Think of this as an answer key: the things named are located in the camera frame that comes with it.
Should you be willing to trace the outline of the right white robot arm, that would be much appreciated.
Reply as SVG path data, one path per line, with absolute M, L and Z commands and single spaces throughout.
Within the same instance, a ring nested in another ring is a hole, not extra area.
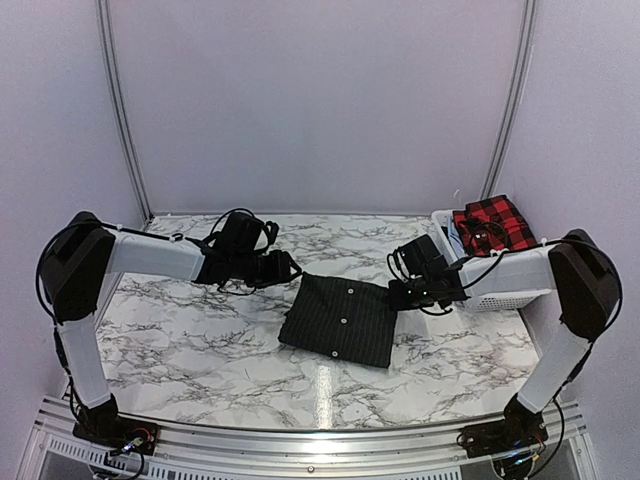
M 455 303 L 470 306 L 551 293 L 559 300 L 555 338 L 505 406 L 501 420 L 463 429 L 462 444 L 469 450 L 521 448 L 542 433 L 543 410 L 579 375 L 623 302 L 614 262 L 582 229 L 520 251 L 505 248 L 458 260 L 423 235 L 395 249 L 386 261 L 393 276 L 389 291 L 395 311 L 430 314 L 437 305 L 439 313 L 447 315 Z

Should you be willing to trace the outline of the black pinstriped long sleeve shirt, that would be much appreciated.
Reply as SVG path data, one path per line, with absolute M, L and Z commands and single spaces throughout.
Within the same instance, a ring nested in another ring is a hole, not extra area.
M 334 360 L 387 369 L 396 322 L 386 287 L 305 273 L 278 340 Z

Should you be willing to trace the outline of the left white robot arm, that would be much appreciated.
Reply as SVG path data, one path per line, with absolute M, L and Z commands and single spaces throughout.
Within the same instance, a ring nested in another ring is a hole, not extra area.
M 82 211 L 55 234 L 40 255 L 35 287 L 53 322 L 58 360 L 67 375 L 75 436 L 103 445 L 136 438 L 151 444 L 153 423 L 121 416 L 106 380 L 94 317 L 104 279 L 141 274 L 224 288 L 240 281 L 251 291 L 289 283 L 302 270 L 291 255 L 273 249 L 279 226 L 247 209 L 227 212 L 203 239 L 170 236 L 107 224 Z

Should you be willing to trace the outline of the white plastic laundry basket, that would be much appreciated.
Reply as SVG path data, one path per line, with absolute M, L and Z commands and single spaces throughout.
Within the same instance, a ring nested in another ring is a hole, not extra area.
M 432 235 L 438 251 L 444 256 L 448 264 L 461 258 L 449 241 L 448 228 L 452 223 L 452 210 L 438 210 L 431 214 L 431 221 L 435 225 Z M 465 301 L 455 301 L 458 308 L 465 308 L 473 312 L 513 310 L 523 308 L 540 296 L 550 294 L 550 289 L 537 289 L 518 292 L 485 294 Z

